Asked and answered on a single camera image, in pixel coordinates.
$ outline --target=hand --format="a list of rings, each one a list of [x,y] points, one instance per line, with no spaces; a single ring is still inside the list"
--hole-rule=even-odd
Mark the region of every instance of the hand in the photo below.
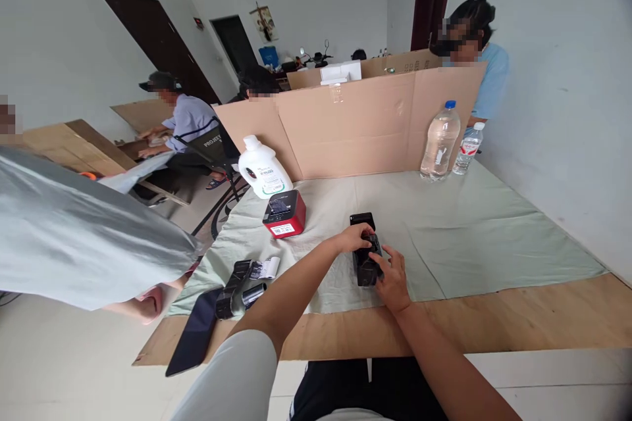
[[[149,157],[152,157],[154,155],[157,155],[158,153],[160,153],[160,149],[156,149],[156,148],[145,148],[144,150],[141,150],[141,151],[138,152],[138,157],[139,158],[149,158]]]
[[[374,235],[375,232],[371,226],[366,223],[356,224],[347,227],[338,235],[331,237],[331,239],[335,242],[340,253],[346,253],[360,248],[371,248],[371,242],[362,240],[361,237],[363,234]]]
[[[375,284],[375,291],[393,315],[397,315],[411,305],[406,286],[406,262],[404,256],[392,247],[382,245],[382,249],[390,255],[388,262],[376,253],[369,253],[384,272],[384,278]]]

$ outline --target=person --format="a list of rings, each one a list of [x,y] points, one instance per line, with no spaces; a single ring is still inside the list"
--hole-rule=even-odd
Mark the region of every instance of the person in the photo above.
[[[251,66],[239,74],[239,93],[229,103],[248,100],[250,97],[267,97],[281,92],[275,77],[263,66]]]
[[[364,52],[364,49],[356,49],[354,53],[351,55],[352,61],[355,61],[356,59],[363,61],[366,58],[367,58],[367,53]]]
[[[0,146],[0,287],[149,324],[158,284],[181,290],[195,237],[131,199],[51,161]]]
[[[172,421],[266,419],[278,358],[334,259],[371,244],[368,224],[324,240],[278,280],[245,313],[183,398]],[[309,362],[290,409],[291,421],[450,420],[518,421],[500,394],[411,302],[406,262],[371,253],[384,272],[375,291],[397,321],[414,358]]]
[[[159,134],[173,130],[174,135],[191,141],[219,124],[213,108],[202,99],[185,94],[178,80],[168,72],[156,71],[149,76],[147,82],[138,85],[143,90],[155,92],[161,100],[170,107],[174,107],[172,118],[142,132],[138,136],[140,139],[151,141]],[[224,172],[213,171],[203,157],[189,152],[185,144],[173,137],[170,137],[164,145],[142,149],[138,152],[138,156],[149,158],[165,151],[176,152],[176,155],[167,162],[167,168],[189,176],[210,176],[212,179],[206,189],[215,189],[226,180]]]
[[[509,56],[499,45],[490,43],[489,24],[496,16],[496,8],[487,0],[466,0],[452,13],[439,40],[431,51],[449,57],[444,66],[468,65],[487,61],[485,76],[479,89],[472,115],[467,121],[469,133],[476,122],[486,122],[498,113],[507,77]]]

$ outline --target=sleeve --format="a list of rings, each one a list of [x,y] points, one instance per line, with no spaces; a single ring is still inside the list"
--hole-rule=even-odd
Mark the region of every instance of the sleeve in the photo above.
[[[226,339],[176,409],[171,421],[265,421],[277,353],[261,331]]]
[[[178,111],[176,110],[173,118],[170,118],[169,120],[173,120],[173,122],[175,123],[175,127],[173,128],[174,136],[183,135],[196,129],[196,123],[193,119],[193,116],[186,111],[178,113]],[[184,150],[186,150],[186,145],[179,142],[173,137],[169,138],[165,142],[165,145],[167,145],[169,148],[171,148],[173,151],[176,151],[177,153],[182,153],[184,152]]]
[[[505,51],[499,53],[494,61],[487,65],[485,77],[479,89],[472,115],[478,118],[494,118],[505,93],[509,76],[509,56]]]
[[[163,122],[163,125],[166,126],[168,129],[173,130],[174,128],[176,128],[176,118],[171,117],[171,118],[166,119]]]

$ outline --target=finger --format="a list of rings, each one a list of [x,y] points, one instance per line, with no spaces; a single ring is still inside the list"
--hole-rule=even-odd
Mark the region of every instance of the finger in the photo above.
[[[380,257],[377,253],[369,252],[369,256],[373,259],[373,261],[377,262],[380,265],[380,269],[384,272],[384,274],[388,274],[391,271],[391,267],[386,260]]]
[[[388,253],[390,258],[390,263],[393,268],[397,268],[398,270],[406,271],[406,264],[404,262],[404,256],[395,250],[390,245],[382,245],[382,249]]]

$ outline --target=label on printer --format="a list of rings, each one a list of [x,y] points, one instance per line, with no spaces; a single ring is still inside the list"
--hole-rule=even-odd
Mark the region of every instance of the label on printer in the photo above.
[[[272,230],[275,233],[275,235],[283,235],[283,234],[289,234],[290,232],[293,232],[294,227],[292,227],[292,224],[283,224],[281,226],[270,227],[270,230]]]

